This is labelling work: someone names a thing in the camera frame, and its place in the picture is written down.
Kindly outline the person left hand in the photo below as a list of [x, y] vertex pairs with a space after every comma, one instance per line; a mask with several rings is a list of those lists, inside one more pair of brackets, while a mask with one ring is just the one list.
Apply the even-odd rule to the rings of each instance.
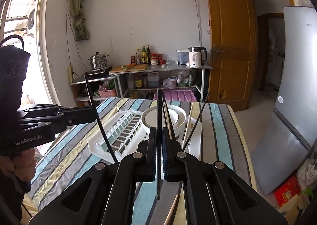
[[31, 148], [10, 159], [8, 156], [1, 156], [1, 171], [4, 175], [14, 174], [24, 182], [30, 182], [35, 176], [36, 161], [35, 149]]

